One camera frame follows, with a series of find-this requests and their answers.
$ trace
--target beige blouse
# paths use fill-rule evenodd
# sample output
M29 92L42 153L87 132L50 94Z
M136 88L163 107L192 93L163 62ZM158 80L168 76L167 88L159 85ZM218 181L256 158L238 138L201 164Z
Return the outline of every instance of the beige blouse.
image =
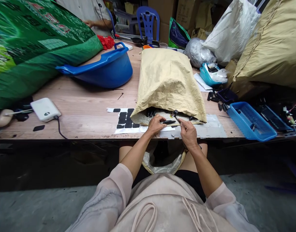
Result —
M66 231L258 231L224 183L205 203L181 178L159 173L132 189L118 164Z

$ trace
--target wooden table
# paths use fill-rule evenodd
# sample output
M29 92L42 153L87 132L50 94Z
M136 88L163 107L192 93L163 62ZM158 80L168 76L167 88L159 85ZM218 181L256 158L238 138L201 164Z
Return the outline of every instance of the wooden table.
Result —
M69 139L138 139L142 133L114 134L118 113L109 113L106 108L135 107L141 62L140 51L141 48L134 47L128 52L133 67L133 76L128 83L118 89L106 90L91 87L72 78L60 76L35 93L33 100L48 97L53 101L62 113L60 117L61 132ZM98 61L101 54L105 52L107 51L100 52L84 64ZM228 138L244 138L236 124L230 118L226 118L228 115L224 111L219 111L217 103L207 101L207 95L208 93L202 92L206 113L218 116ZM45 128L33 132L34 127L40 125L45 125ZM31 113L25 122L12 120L7 128L0 131L0 139L56 140L63 138L58 133L56 120L43 123L39 121L35 113Z

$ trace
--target hand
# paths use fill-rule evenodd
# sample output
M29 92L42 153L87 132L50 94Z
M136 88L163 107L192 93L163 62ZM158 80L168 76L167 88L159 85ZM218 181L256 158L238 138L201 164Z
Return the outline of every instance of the hand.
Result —
M197 132L194 125L190 121L184 121L183 119L179 119L181 122L181 138L187 148L193 149L198 147L197 143Z
M146 133L153 136L154 134L165 128L167 125L160 123L163 121L166 121L166 118L162 117L161 115L157 114L156 116L154 116L149 122L149 127Z
M92 28L94 26L94 22L92 20L84 20L83 22L88 25L89 28Z

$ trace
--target black cable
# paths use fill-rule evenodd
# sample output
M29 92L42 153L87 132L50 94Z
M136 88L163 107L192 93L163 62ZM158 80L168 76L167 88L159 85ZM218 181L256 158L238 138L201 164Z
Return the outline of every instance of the black cable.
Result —
M60 134L63 138L65 138L66 140L69 140L68 138L66 138L66 137L61 133L59 116L56 115L56 116L54 116L53 118L56 119L56 120L58 121L58 131L59 131L59 134ZM98 148L98 149L101 149L101 150L103 150L103 151L106 151L105 149L100 148L98 145L96 145L96 144L94 144L94 143L92 143L92 142L90 142L90 141L82 140L82 139L76 139L76 140L87 142L87 143L89 143L89 144L95 146L95 147Z
M108 31L109 31L109 33L112 35L113 33L111 32L111 30L109 29L109 27L107 26L107 24L105 23L105 20L104 20L104 18L103 18L103 14L102 14L102 10L101 10L101 4L99 4L98 3L98 1L96 0L96 2L97 2L97 5L99 6L99 9L100 9L100 14L101 14L101 16L102 16L102 20L103 20L103 22L104 22L104 24L105 24L105 26L107 27L107 29L108 29Z

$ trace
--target red cloth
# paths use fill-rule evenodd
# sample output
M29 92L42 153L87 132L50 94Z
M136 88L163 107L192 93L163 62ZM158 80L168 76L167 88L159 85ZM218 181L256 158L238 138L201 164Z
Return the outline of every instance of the red cloth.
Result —
M110 36L103 37L101 35L97 35L97 37L99 38L100 42L102 43L104 50L112 48L112 46L115 44L115 42L113 41L113 38L111 38Z

